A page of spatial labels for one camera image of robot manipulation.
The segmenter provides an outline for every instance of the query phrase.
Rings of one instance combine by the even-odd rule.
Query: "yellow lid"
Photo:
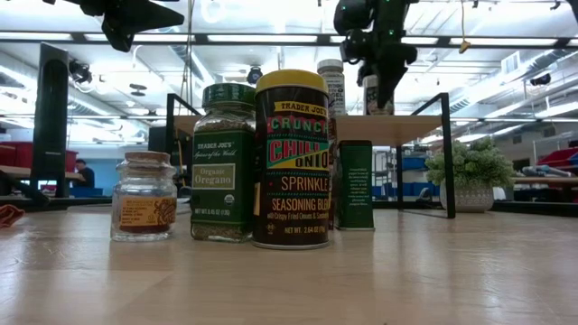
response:
[[[256,83],[256,93],[277,87],[305,87],[329,94],[323,77],[305,70],[277,70],[267,73]]]

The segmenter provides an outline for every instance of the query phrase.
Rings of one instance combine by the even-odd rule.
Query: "green leaves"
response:
[[[453,177],[458,187],[473,186],[508,186],[514,174],[512,162],[504,157],[498,148],[485,137],[468,146],[460,142],[452,144]],[[440,185],[445,180],[443,153],[425,161],[430,169],[428,181]]]

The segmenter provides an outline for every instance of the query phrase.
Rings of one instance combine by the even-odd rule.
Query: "glass jar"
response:
[[[167,153],[125,153],[117,166],[110,237],[116,241],[154,241],[171,236],[176,217],[175,168]]]
[[[240,84],[205,88],[207,115],[194,128],[191,235],[240,243],[250,238],[254,199],[255,91]]]

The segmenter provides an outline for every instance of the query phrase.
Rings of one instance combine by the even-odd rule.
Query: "black label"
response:
[[[256,224],[253,237],[273,245],[328,240],[330,148],[327,97],[273,88],[256,97]]]

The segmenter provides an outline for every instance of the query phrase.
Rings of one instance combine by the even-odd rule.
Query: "wooden table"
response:
[[[0,165],[0,171],[12,175],[15,178],[30,177],[30,168]],[[80,174],[75,172],[65,172],[64,175],[67,180],[79,180],[81,178]]]
[[[578,324],[578,219],[376,211],[377,231],[273,251],[108,239],[109,215],[28,214],[0,229],[0,323]]]

